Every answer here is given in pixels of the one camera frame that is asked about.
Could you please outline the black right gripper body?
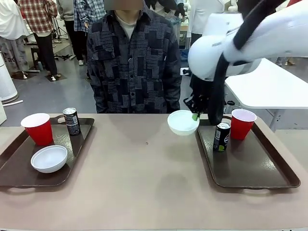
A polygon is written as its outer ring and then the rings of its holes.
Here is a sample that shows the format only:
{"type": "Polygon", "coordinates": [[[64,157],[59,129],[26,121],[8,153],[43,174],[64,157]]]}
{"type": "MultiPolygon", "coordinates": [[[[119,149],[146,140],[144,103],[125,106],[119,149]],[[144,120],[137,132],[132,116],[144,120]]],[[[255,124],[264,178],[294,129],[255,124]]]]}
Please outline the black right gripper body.
{"type": "Polygon", "coordinates": [[[193,108],[199,109],[200,112],[207,113],[213,82],[204,81],[196,75],[192,75],[190,87],[193,90],[191,94],[193,108]]]}

